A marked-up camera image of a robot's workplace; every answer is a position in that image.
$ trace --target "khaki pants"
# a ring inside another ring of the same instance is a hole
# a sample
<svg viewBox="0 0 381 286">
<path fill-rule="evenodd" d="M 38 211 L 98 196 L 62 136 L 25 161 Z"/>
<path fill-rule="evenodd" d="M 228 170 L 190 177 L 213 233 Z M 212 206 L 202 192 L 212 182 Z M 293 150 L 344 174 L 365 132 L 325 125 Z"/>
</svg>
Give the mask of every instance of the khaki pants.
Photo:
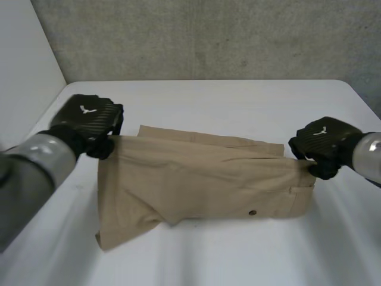
<svg viewBox="0 0 381 286">
<path fill-rule="evenodd" d="M 98 167 L 104 250 L 162 221 L 295 217 L 311 200 L 311 163 L 282 157 L 279 144 L 146 126 L 114 140 Z"/>
</svg>

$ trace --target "white table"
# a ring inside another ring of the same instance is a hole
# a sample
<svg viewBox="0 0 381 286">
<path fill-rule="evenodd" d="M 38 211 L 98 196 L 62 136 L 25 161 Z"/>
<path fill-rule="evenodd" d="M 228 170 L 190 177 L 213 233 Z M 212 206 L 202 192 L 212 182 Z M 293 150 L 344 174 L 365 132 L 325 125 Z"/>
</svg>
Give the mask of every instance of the white table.
<svg viewBox="0 0 381 286">
<path fill-rule="evenodd" d="M 72 94 L 122 103 L 122 135 L 149 125 L 286 144 L 323 116 L 364 132 L 381 122 L 337 80 L 78 82 L 32 130 L 45 129 Z M 103 253 L 95 240 L 97 161 L 75 171 L 1 256 L 1 285 L 380 285 L 381 189 L 348 168 L 317 180 L 313 205 L 288 220 L 162 223 Z"/>
</svg>

